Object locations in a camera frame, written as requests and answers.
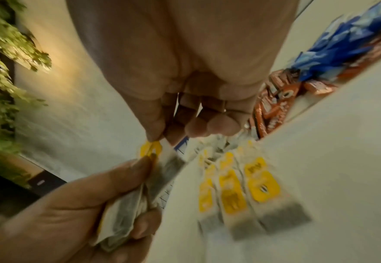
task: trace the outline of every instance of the person's right hand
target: person's right hand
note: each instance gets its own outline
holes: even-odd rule
[[[298,0],[67,0],[87,51],[150,141],[237,133]],[[176,114],[176,102],[179,102]],[[203,109],[197,115],[199,105]]]

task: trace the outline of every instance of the green foliage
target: green foliage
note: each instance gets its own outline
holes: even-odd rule
[[[24,8],[25,6],[18,0],[0,1],[0,52],[33,71],[37,71],[39,67],[50,68],[49,55],[36,49],[30,39],[7,22],[11,18],[10,12],[21,12]],[[20,177],[25,180],[25,174],[4,161],[5,155],[20,152],[20,147],[10,131],[15,128],[15,116],[19,112],[14,101],[34,106],[45,105],[44,100],[37,99],[14,86],[8,68],[0,60],[0,175],[22,185],[17,175],[20,174]]]

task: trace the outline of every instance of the hand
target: hand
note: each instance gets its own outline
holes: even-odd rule
[[[185,135],[230,136],[241,129],[294,20],[298,0],[67,4],[88,53],[148,139],[164,134],[175,145]]]
[[[105,202],[145,181],[151,169],[148,157],[132,165],[68,183],[22,211],[0,227],[0,263],[139,263],[161,222],[161,212],[139,216],[134,239],[112,253],[88,242]]]

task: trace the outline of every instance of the pile of red packets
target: pile of red packets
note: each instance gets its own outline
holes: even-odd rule
[[[330,80],[312,78],[300,81],[301,72],[296,68],[272,72],[261,87],[253,116],[250,118],[251,134],[258,139],[264,138],[284,123],[296,97],[306,92],[316,96],[329,95],[338,89],[339,84],[344,84],[380,60],[381,32],[364,46],[370,46],[371,49],[345,61],[342,64],[343,69]]]

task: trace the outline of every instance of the white table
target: white table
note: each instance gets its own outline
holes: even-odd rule
[[[274,69],[306,50],[328,23],[372,0],[315,0],[296,20]],[[310,104],[305,101],[303,111]],[[263,140],[279,178],[313,222],[239,244],[247,262],[381,262],[381,62]],[[148,263],[203,263],[198,172],[177,178]]]

